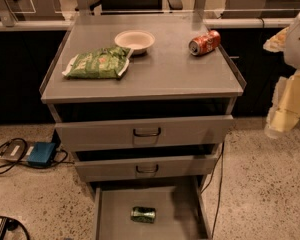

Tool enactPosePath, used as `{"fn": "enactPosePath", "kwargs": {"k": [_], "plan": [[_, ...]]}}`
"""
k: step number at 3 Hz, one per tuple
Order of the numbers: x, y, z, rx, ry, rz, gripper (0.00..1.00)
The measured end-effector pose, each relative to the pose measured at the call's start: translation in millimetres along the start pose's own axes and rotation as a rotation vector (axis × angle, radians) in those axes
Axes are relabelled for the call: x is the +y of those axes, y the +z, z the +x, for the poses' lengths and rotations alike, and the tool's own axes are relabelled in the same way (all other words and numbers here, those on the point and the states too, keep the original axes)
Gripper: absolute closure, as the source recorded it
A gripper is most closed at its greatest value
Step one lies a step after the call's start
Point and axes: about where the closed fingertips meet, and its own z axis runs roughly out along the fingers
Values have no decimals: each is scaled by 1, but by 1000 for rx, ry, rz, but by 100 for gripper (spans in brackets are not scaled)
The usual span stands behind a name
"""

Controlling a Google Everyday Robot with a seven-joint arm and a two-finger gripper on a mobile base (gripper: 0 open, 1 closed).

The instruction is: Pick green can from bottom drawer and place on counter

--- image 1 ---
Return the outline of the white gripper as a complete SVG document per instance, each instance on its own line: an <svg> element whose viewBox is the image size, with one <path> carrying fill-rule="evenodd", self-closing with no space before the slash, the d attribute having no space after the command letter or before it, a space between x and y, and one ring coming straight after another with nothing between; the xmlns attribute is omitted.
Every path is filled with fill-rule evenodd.
<svg viewBox="0 0 300 240"><path fill-rule="evenodd" d="M300 13L289 28L280 30L267 39L263 48L269 52L283 52L285 62L300 69ZM272 97L265 134L273 139L292 130L300 120L300 70L289 78L280 77Z"/></svg>

